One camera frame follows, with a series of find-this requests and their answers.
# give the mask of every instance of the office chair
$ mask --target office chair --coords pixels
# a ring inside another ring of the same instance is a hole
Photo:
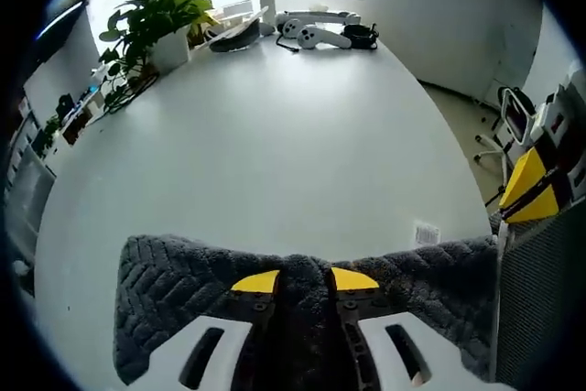
[[[473,160],[476,163],[484,156],[499,156],[501,158],[501,167],[503,169],[503,185],[498,188],[497,193],[489,199],[484,206],[490,205],[494,200],[500,197],[505,192],[506,182],[508,181],[509,162],[507,153],[511,149],[514,142],[517,142],[521,147],[529,147],[529,133],[533,126],[533,117],[536,109],[533,102],[525,95],[518,87],[510,89],[508,87],[501,87],[498,92],[498,101],[501,104],[501,114],[494,121],[491,130],[493,136],[487,136],[483,133],[476,135],[474,139],[479,144],[489,146],[490,150],[481,151],[474,155]],[[512,139],[504,146],[496,138],[494,134],[496,127],[500,120],[504,121],[508,132]]]

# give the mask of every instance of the sticker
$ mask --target sticker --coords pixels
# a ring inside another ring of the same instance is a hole
[[[433,246],[440,242],[440,229],[436,226],[415,221],[415,246]]]

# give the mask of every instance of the yellow and white device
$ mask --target yellow and white device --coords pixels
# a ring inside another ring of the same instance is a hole
[[[584,70],[579,69],[542,103],[524,131],[515,126],[517,92],[504,93],[505,118],[515,138],[531,146],[513,170],[499,208],[507,223],[544,219],[586,196],[586,136],[582,107],[586,99]]]

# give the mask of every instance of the black cable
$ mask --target black cable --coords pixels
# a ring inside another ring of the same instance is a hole
[[[376,23],[371,27],[364,25],[346,25],[342,35],[349,38],[352,42],[352,49],[376,49],[376,39],[378,38],[378,31],[376,30]]]
[[[287,45],[284,45],[284,44],[282,44],[282,43],[279,43],[278,41],[279,41],[280,39],[282,39],[282,38],[283,38],[283,34],[281,34],[281,35],[279,35],[279,36],[278,36],[278,38],[277,38],[277,41],[276,41],[276,44],[277,44],[277,46],[280,46],[281,48],[285,48],[285,49],[287,49],[287,50],[290,50],[290,51],[291,51],[291,52],[293,52],[294,54],[296,54],[296,53],[298,53],[298,52],[299,52],[299,48],[293,48],[293,47],[291,47],[291,46],[287,46]]]

